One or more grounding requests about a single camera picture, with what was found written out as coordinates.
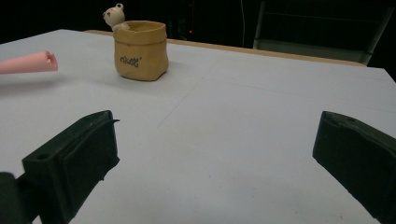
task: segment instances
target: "pink foam tube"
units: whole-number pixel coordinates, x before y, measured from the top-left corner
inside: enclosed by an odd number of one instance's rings
[[[55,55],[46,50],[0,62],[1,74],[57,71]]]

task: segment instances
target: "table surface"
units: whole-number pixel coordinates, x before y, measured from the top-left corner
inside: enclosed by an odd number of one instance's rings
[[[58,30],[0,45],[59,71],[0,76],[0,170],[111,110],[120,163],[71,223],[378,223],[312,157],[322,111],[396,136],[384,69],[167,45],[154,82],[120,77],[111,36]]]

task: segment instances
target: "pencil holder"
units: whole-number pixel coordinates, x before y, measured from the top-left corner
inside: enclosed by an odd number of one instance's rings
[[[130,29],[114,31],[114,60],[122,77],[154,81],[169,66],[166,26],[155,21],[126,21]]]

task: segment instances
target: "bear figurine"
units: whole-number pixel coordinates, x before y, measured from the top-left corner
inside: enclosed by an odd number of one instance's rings
[[[111,7],[103,13],[103,19],[107,25],[111,26],[114,32],[117,29],[129,30],[129,25],[125,22],[125,14],[123,13],[123,4],[118,3],[115,7]]]

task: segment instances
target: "cable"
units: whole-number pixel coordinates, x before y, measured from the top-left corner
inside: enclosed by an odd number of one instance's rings
[[[244,3],[241,0],[241,12],[242,12],[242,23],[244,26],[243,34],[242,34],[242,47],[245,46],[245,12],[244,12]]]

